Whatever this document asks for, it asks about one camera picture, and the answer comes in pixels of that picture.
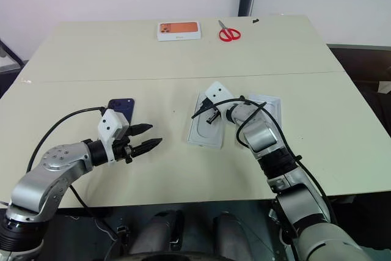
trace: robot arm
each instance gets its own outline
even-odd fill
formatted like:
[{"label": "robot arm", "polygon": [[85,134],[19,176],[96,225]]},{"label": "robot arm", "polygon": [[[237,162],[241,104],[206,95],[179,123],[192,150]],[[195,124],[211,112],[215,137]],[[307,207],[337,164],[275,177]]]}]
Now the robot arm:
[{"label": "robot arm", "polygon": [[[213,104],[233,98],[219,82],[205,93]],[[246,122],[242,134],[271,190],[277,194],[274,211],[285,233],[296,244],[301,260],[370,260],[344,230],[331,223],[323,198],[263,111],[246,102],[224,103],[217,108],[222,119],[230,124],[240,127]]]},{"label": "robot arm", "polygon": [[42,246],[49,221],[68,187],[94,166],[139,156],[156,147],[161,139],[140,146],[129,145],[128,136],[152,125],[130,127],[124,115],[107,109],[98,125],[99,140],[59,145],[48,150],[37,167],[28,172],[12,192],[0,223],[0,260],[32,260]]}]

